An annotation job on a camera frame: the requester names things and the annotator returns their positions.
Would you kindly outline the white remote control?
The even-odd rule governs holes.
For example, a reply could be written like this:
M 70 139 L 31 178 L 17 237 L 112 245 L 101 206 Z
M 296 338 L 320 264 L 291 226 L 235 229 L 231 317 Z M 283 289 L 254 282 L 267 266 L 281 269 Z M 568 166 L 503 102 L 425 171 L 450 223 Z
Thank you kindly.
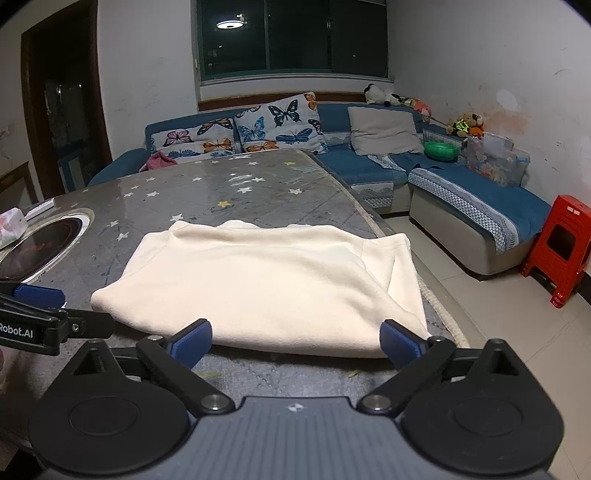
M 24 218 L 26 221 L 31 221 L 33 218 L 53 209 L 54 206 L 55 206 L 54 199 L 51 198 L 49 200 L 46 200 L 46 201 L 34 206 L 30 211 L 28 211 L 26 213 Z

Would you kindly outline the butterfly cushion left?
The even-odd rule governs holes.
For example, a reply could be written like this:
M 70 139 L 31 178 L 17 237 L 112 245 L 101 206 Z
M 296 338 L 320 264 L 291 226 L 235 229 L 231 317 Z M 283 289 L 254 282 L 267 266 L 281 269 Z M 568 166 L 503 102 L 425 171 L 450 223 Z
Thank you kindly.
M 221 118 L 157 132 L 150 136 L 148 146 L 152 154 L 161 153 L 177 163 L 197 157 L 231 156 L 235 152 L 235 124 L 230 118 Z

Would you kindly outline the round black induction cooktop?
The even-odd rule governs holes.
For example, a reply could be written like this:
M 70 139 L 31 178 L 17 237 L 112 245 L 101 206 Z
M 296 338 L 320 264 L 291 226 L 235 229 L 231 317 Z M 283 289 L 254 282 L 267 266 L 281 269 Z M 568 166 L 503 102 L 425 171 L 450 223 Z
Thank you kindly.
M 21 239 L 1 251 L 1 280 L 36 281 L 74 248 L 94 218 L 91 209 L 81 208 L 29 226 Z

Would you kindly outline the pink cloth on sofa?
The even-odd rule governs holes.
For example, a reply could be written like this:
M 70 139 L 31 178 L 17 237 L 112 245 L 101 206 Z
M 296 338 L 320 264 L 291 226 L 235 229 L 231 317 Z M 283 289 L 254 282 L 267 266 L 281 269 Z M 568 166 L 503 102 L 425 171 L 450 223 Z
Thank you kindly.
M 177 162 L 174 159 L 169 158 L 161 151 L 156 151 L 148 157 L 145 163 L 140 167 L 139 171 L 145 172 L 158 170 L 169 166 L 175 166 L 176 164 Z

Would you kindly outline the grey plain cushion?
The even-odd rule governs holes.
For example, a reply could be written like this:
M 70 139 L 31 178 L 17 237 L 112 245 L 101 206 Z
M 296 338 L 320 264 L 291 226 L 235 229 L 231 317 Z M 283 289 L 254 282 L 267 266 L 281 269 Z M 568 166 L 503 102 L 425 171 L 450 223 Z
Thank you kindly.
M 351 144 L 356 155 L 422 154 L 424 147 L 411 113 L 349 107 Z

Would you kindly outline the blue corner sofa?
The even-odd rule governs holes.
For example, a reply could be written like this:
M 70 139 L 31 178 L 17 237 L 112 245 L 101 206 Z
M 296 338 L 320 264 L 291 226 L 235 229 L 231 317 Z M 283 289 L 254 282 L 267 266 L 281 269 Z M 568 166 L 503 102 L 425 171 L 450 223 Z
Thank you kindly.
M 551 207 L 522 187 L 505 187 L 485 178 L 463 163 L 443 163 L 422 154 L 360 156 L 351 144 L 349 107 L 391 109 L 411 113 L 424 145 L 428 140 L 452 143 L 451 138 L 408 108 L 360 104 L 318 104 L 328 152 L 312 154 L 370 207 L 389 213 L 406 213 L 460 265 L 479 277 L 490 277 L 521 265 L 541 233 Z M 152 124 L 145 129 L 144 146 L 129 150 L 92 180 L 99 184 L 139 172 L 152 154 L 152 134 L 230 118 L 242 112 L 201 113 Z M 231 156 L 277 152 L 245 152 L 235 127 L 235 152 Z

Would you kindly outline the green bowl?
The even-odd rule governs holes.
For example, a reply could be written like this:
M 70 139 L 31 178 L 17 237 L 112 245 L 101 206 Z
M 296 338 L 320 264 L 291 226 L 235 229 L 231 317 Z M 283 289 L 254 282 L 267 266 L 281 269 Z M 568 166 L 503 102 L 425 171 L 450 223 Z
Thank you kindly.
M 454 144 L 427 141 L 423 145 L 424 153 L 434 161 L 443 163 L 453 163 L 458 160 L 460 148 Z

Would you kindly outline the butterfly cushion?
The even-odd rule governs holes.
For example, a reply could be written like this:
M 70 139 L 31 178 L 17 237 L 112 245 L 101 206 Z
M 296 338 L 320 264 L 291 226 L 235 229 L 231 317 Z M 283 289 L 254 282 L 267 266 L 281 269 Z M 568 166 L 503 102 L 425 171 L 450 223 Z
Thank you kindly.
M 243 110 L 235 127 L 245 152 L 298 149 L 311 154 L 328 152 L 314 92 Z
M 197 157 L 231 156 L 235 152 L 235 124 L 230 118 L 221 118 L 157 132 L 150 136 L 148 146 L 152 154 L 161 153 L 177 163 Z

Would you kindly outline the black white plush toy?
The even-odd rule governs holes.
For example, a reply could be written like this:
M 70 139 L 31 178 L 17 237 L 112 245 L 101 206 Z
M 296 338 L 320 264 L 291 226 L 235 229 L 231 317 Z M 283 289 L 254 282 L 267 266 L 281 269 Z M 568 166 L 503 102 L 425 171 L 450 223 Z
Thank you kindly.
M 374 83 L 367 84 L 363 89 L 367 104 L 383 105 L 386 107 L 401 106 L 405 100 L 400 95 L 394 94 L 392 91 L 383 90 Z

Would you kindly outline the red plastic stool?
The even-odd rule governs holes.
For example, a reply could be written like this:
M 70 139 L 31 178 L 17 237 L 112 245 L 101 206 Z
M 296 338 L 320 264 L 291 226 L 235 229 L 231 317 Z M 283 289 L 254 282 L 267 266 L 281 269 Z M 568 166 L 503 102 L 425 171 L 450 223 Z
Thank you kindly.
M 590 207 L 574 196 L 559 195 L 522 269 L 524 277 L 538 270 L 554 285 L 550 302 L 556 308 L 562 308 L 582 282 L 590 237 Z

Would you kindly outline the dark wooden door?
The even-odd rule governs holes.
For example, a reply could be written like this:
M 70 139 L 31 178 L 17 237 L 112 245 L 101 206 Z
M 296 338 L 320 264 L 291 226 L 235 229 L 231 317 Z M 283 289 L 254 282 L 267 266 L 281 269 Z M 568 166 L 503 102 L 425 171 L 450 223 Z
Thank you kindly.
M 85 188 L 112 161 L 97 20 L 96 1 L 76 1 L 21 35 L 25 123 L 45 198 Z

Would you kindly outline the butterfly cushion right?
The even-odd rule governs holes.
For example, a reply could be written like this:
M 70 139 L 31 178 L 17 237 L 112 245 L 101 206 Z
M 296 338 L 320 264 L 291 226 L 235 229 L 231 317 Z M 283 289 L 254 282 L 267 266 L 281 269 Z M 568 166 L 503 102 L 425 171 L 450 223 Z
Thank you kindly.
M 328 152 L 314 92 L 243 110 L 235 127 L 245 152 L 298 149 L 311 154 Z

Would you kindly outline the white pink tissue pack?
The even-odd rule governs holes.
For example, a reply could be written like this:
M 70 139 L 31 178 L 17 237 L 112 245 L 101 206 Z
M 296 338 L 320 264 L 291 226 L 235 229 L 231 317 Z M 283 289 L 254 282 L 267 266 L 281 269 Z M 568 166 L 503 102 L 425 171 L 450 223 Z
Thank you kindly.
M 18 241 L 27 230 L 28 224 L 19 208 L 12 208 L 0 215 L 0 249 Z

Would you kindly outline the orange yellow plush toys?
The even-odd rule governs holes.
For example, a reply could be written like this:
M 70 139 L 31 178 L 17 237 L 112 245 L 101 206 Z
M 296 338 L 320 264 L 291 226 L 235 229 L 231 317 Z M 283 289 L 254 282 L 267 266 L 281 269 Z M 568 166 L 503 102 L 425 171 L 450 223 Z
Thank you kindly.
M 448 135 L 459 138 L 484 136 L 484 117 L 477 113 L 466 113 L 456 120 L 450 120 L 446 126 Z

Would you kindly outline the clear plastic storage box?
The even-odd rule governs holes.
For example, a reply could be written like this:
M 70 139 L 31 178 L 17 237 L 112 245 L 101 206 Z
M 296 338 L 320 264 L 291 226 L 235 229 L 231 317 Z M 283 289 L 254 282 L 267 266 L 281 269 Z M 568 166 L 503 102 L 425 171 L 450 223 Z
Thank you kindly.
M 530 164 L 530 154 L 504 136 L 485 132 L 466 140 L 467 166 L 505 187 L 519 187 Z

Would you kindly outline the dark window with frame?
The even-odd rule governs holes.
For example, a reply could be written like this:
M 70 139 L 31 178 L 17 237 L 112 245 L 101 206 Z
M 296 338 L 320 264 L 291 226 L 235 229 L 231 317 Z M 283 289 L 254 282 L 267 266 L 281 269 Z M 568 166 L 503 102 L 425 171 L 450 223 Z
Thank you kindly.
M 266 74 L 389 76 L 384 1 L 198 1 L 205 80 Z

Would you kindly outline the cream white sweater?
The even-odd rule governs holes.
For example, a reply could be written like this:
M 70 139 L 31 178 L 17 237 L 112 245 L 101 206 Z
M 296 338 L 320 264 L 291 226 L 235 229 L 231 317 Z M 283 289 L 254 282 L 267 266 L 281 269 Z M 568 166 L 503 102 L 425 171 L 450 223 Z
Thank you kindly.
M 178 221 L 145 235 L 91 306 L 162 336 L 206 319 L 215 344 L 273 353 L 379 358 L 387 319 L 429 335 L 407 236 L 329 225 Z

